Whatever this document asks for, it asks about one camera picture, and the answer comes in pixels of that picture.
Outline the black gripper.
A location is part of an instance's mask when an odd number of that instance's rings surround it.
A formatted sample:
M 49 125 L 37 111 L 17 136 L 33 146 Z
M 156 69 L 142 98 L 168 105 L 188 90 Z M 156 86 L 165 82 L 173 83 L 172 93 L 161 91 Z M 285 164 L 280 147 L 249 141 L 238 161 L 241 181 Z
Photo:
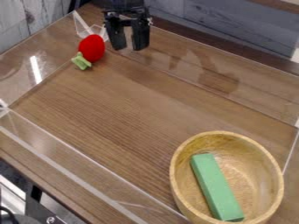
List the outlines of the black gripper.
M 153 18 L 145 0 L 110 0 L 105 14 L 107 35 L 115 50 L 127 47 L 125 26 L 133 27 L 133 46 L 141 51 L 150 46 Z

